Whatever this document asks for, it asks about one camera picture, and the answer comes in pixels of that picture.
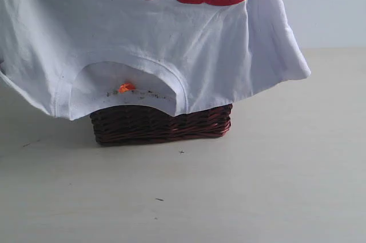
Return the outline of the white t-shirt red lettering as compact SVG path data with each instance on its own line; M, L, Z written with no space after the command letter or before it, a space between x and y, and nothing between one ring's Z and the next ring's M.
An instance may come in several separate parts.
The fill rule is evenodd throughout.
M190 114L310 73L283 0L1 0L1 78L52 117Z

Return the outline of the dark red wicker basket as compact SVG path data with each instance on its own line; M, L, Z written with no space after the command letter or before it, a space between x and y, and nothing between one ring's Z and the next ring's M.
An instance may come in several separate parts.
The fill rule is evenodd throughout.
M157 144L222 137L231 127L232 107L172 117L147 106L114 106L91 113L90 119L102 146Z

